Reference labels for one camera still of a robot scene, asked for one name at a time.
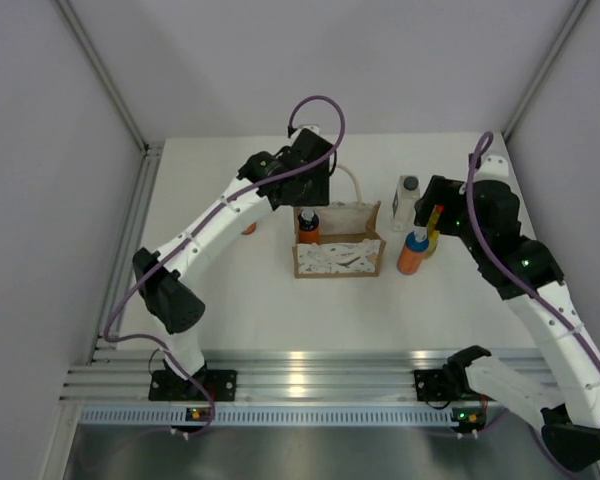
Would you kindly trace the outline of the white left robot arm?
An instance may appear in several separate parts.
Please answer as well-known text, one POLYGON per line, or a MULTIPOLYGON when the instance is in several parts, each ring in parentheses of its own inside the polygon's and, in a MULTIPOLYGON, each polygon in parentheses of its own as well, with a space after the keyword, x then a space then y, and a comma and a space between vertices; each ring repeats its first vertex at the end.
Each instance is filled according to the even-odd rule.
POLYGON ((198 322, 204 302, 194 286, 205 270, 251 224, 281 206, 329 203, 329 158, 337 146, 309 128, 272 154, 248 158, 228 188, 198 219, 154 251, 141 248, 133 256, 139 295, 161 324, 171 387, 187 400, 206 386, 206 361, 198 345, 198 322))

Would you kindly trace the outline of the jute canvas tote bag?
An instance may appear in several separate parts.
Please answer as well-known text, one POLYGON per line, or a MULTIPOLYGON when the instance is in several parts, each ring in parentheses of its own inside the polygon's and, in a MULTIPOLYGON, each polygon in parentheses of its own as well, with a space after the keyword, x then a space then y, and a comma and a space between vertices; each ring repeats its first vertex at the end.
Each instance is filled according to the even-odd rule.
POLYGON ((380 274, 386 241, 376 231, 381 203, 367 203, 355 174, 337 167, 351 179, 356 199, 323 207, 296 207, 293 272, 297 279, 373 278, 380 274), (312 209, 319 217, 320 243, 298 243, 297 217, 312 209))

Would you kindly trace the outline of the clear square bottle grey cap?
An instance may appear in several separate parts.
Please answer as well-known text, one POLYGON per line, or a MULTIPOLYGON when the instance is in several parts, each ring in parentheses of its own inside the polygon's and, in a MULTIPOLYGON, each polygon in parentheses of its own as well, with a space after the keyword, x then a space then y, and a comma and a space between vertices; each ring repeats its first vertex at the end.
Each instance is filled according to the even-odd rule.
POLYGON ((411 224, 415 203, 420 198, 420 182, 417 176, 403 175, 399 178, 393 201, 391 228, 403 232, 411 224))

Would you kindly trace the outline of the aluminium corner frame post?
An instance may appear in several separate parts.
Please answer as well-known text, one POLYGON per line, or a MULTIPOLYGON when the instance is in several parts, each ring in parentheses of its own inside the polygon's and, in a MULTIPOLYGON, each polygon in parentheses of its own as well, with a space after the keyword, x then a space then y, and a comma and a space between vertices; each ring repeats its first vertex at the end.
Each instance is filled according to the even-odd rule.
POLYGON ((144 155, 148 151, 148 142, 141 133, 127 102, 123 98, 120 89, 99 54, 90 34, 80 19, 78 12, 72 3, 67 0, 51 0, 51 4, 57 10, 60 19, 68 28, 72 38, 76 41, 89 68, 100 84, 105 97, 118 115, 133 144, 138 151, 144 155))

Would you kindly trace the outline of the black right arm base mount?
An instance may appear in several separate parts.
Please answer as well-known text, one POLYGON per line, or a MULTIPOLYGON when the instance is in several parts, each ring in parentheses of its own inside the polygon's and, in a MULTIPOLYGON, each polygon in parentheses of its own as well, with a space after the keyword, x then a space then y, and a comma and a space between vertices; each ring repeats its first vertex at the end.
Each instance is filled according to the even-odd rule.
POLYGON ((437 404, 454 400, 450 380, 442 369, 420 369, 413 372, 416 397, 419 402, 437 404))

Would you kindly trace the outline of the yellow dish soap bottle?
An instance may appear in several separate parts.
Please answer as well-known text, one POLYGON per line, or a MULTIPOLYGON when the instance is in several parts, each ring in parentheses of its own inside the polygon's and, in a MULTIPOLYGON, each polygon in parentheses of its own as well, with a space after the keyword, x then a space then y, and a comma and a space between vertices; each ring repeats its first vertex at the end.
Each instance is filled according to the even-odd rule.
POLYGON ((425 259, 430 258, 436 251, 440 232, 437 229, 437 223, 441 214, 444 211, 442 205, 436 205, 427 222, 428 248, 425 252, 425 259))

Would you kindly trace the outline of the light blue pump bottle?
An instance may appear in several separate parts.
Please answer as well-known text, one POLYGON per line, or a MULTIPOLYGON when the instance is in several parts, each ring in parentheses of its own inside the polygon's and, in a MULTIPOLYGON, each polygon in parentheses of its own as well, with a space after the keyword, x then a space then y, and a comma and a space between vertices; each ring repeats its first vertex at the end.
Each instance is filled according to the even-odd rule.
POLYGON ((412 230, 405 239, 397 260, 397 269, 404 275, 415 274, 429 248, 429 237, 425 228, 412 230))

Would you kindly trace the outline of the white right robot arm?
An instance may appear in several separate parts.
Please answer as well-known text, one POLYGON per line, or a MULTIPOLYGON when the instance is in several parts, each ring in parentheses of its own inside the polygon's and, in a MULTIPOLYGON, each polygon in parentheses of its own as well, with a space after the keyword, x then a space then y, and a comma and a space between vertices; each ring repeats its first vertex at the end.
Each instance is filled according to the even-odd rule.
POLYGON ((556 386, 546 388, 474 345, 442 366, 442 396, 499 402, 540 434, 564 469, 582 471, 600 460, 600 351, 555 258, 521 232, 508 163, 486 158, 469 175, 466 181, 432 176, 415 205, 415 223, 425 225, 436 207, 442 209, 437 230, 461 240, 482 278, 531 335, 556 386))

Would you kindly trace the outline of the right aluminium corner post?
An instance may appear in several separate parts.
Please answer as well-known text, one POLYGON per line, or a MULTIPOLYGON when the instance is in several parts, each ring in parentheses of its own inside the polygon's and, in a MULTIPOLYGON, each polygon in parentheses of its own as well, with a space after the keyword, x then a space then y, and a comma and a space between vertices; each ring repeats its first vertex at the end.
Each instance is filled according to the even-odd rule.
POLYGON ((564 19, 559 24, 559 28, 552 35, 551 41, 545 48, 540 62, 522 90, 512 112, 507 117, 507 121, 501 132, 505 144, 511 140, 521 125, 535 98, 550 77, 560 57, 567 49, 573 35, 594 4, 595 1, 593 0, 576 0, 571 2, 564 19))

